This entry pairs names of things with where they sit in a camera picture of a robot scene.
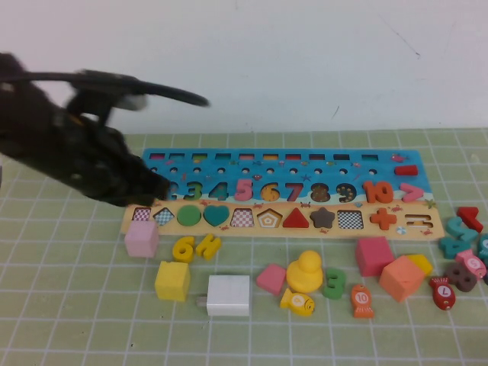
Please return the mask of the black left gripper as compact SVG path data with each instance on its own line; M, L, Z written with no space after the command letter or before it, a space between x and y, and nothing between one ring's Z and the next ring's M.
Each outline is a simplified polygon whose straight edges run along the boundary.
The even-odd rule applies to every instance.
M117 207L151 207L168 194L170 181L132 154L119 131L59 112L53 132L53 179L86 197Z

